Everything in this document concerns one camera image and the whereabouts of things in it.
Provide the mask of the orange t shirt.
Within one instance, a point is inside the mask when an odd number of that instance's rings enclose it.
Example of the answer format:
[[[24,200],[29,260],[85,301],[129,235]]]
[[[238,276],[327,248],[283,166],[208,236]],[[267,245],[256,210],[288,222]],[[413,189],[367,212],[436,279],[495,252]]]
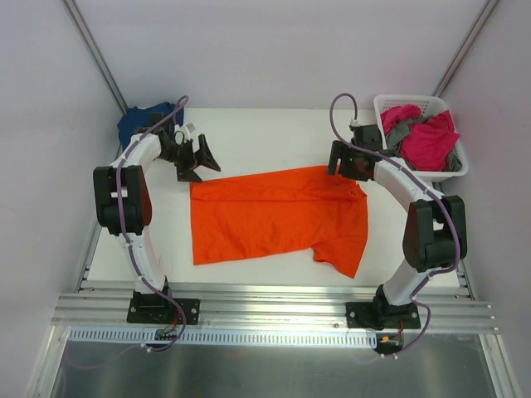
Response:
[[[311,249],[316,262],[354,278],[368,243],[368,197],[324,166],[190,186],[195,265]]]

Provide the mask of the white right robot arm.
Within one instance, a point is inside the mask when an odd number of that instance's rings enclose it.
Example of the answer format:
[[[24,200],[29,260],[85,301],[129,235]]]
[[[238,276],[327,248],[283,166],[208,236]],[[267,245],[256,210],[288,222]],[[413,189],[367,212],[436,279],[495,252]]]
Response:
[[[374,181],[403,207],[407,220],[402,239],[403,262],[369,302],[348,302],[351,328],[418,329],[417,294],[430,278],[451,272],[467,253],[465,203],[423,182],[407,163],[382,147],[376,124],[352,120],[350,141],[332,143],[327,173],[359,182]]]

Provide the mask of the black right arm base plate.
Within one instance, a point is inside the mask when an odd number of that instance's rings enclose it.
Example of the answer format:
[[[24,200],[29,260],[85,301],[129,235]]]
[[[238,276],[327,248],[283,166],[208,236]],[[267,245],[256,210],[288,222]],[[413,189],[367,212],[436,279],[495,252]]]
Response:
[[[414,303],[395,306],[387,302],[347,302],[345,316],[349,328],[417,330],[421,321]]]

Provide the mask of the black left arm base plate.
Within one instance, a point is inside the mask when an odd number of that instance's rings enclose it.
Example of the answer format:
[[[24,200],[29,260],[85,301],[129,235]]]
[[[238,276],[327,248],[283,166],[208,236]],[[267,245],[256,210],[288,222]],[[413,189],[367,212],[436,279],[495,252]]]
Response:
[[[141,306],[132,298],[126,322],[131,324],[172,324],[175,316],[178,316],[178,324],[186,318],[187,325],[197,325],[199,321],[201,300],[198,298],[176,298],[175,301],[181,307],[184,316],[178,314],[177,307],[161,298],[155,306]]]

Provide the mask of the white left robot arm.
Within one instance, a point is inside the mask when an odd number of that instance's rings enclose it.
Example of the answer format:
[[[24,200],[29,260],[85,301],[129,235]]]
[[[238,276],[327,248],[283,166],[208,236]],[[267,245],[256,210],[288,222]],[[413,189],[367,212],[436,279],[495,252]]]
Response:
[[[200,301],[174,298],[159,263],[149,226],[152,202],[145,173],[162,159],[174,165],[179,182],[200,182],[198,167],[215,172],[220,166],[204,134],[192,123],[177,124],[171,115],[153,114],[152,124],[136,130],[122,154],[93,171],[97,220],[122,245],[135,277],[128,323],[196,325]]]

